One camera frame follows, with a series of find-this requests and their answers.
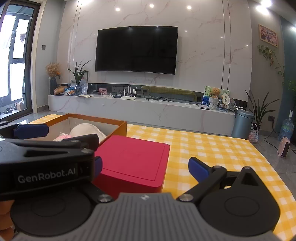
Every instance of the television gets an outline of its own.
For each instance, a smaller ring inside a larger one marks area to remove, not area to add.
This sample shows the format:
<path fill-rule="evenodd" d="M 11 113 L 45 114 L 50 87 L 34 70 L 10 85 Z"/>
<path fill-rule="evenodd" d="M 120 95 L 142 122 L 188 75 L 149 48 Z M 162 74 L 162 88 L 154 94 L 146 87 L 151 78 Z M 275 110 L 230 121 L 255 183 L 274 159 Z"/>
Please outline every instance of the television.
<path fill-rule="evenodd" d="M 98 31 L 96 71 L 175 74 L 178 27 L 127 26 Z"/>

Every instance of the black circular disc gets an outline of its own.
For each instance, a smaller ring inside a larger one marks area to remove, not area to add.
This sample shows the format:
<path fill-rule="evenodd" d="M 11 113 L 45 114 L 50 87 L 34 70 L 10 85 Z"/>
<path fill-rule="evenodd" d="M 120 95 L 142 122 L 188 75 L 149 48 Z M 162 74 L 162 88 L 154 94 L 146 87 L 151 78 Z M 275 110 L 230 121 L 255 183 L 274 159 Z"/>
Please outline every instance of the black circular disc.
<path fill-rule="evenodd" d="M 72 189 L 17 200 L 10 212 L 19 231 L 41 237 L 70 232 L 81 226 L 90 213 L 90 201 Z"/>
<path fill-rule="evenodd" d="M 272 195 L 251 185 L 214 191 L 202 199 L 199 211 L 212 227 L 241 237 L 273 230 L 280 215 Z"/>

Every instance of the potted plant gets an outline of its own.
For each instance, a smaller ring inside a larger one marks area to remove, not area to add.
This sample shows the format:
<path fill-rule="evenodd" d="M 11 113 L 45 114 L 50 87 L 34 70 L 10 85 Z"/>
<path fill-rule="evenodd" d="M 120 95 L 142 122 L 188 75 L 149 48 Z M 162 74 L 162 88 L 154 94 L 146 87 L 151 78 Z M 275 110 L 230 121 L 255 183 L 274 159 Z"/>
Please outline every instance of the potted plant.
<path fill-rule="evenodd" d="M 57 88 L 57 79 L 61 77 L 60 70 L 59 70 L 59 64 L 58 63 L 49 63 L 45 67 L 46 73 L 51 77 L 49 81 L 49 92 L 51 95 L 54 94 L 54 90 Z"/>
<path fill-rule="evenodd" d="M 249 100 L 251 101 L 252 106 L 253 106 L 253 111 L 252 111 L 252 112 L 253 112 L 253 114 L 254 114 L 254 123 L 257 125 L 258 130 L 260 130 L 260 123 L 261 123 L 261 121 L 262 121 L 263 116 L 264 116 L 266 113 L 274 112 L 274 111 L 275 111 L 275 110 L 266 110 L 266 108 L 267 108 L 271 103 L 274 103 L 274 102 L 278 101 L 279 99 L 274 100 L 274 101 L 272 101 L 272 102 L 267 103 L 266 105 L 264 105 L 265 100 L 266 100 L 266 98 L 267 98 L 267 96 L 268 96 L 268 94 L 269 94 L 269 92 L 267 92 L 267 94 L 266 94 L 266 96 L 265 96 L 265 98 L 264 98 L 264 100 L 263 100 L 263 103 L 262 103 L 262 105 L 261 105 L 261 107 L 260 107 L 260 98 L 258 98 L 258 104 L 256 104 L 256 101 L 255 101 L 255 98 L 254 98 L 254 96 L 253 96 L 252 91 L 250 91 L 250 93 L 251 93 L 251 95 L 252 95 L 252 97 L 253 97 L 253 100 L 252 100 L 251 96 L 248 94 L 248 92 L 246 92 L 246 93 L 247 93 L 247 95 L 248 95 L 248 97 L 249 97 Z"/>
<path fill-rule="evenodd" d="M 80 85 L 80 81 L 82 79 L 82 77 L 84 76 L 84 73 L 86 72 L 86 69 L 82 71 L 83 67 L 89 62 L 87 61 L 84 65 L 81 65 L 81 62 L 80 64 L 78 65 L 77 67 L 77 62 L 76 62 L 76 65 L 75 65 L 75 72 L 72 71 L 71 69 L 67 69 L 69 71 L 71 71 L 75 77 L 75 81 L 76 81 L 76 86 L 75 86 L 75 95 L 81 95 L 81 91 L 82 91 L 82 88 L 81 88 L 81 85 Z"/>

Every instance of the gray trash can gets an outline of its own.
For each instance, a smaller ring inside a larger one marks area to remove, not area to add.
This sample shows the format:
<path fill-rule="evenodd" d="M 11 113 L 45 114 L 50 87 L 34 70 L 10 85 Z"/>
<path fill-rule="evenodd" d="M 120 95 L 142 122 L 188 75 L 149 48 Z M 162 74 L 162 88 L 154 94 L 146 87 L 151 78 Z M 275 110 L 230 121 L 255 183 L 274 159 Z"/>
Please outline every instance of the gray trash can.
<path fill-rule="evenodd" d="M 250 111 L 238 110 L 231 137 L 248 140 L 254 115 Z"/>

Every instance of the large water jug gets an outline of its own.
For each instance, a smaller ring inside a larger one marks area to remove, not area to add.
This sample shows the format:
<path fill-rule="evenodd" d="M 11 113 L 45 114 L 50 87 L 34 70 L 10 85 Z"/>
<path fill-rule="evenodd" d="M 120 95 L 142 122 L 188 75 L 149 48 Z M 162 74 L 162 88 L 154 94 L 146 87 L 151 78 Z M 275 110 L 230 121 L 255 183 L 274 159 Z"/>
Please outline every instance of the large water jug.
<path fill-rule="evenodd" d="M 281 141 L 284 137 L 287 137 L 289 140 L 294 131 L 294 124 L 292 121 L 293 111 L 290 111 L 289 119 L 285 119 L 281 125 L 281 131 L 278 135 L 278 140 Z"/>

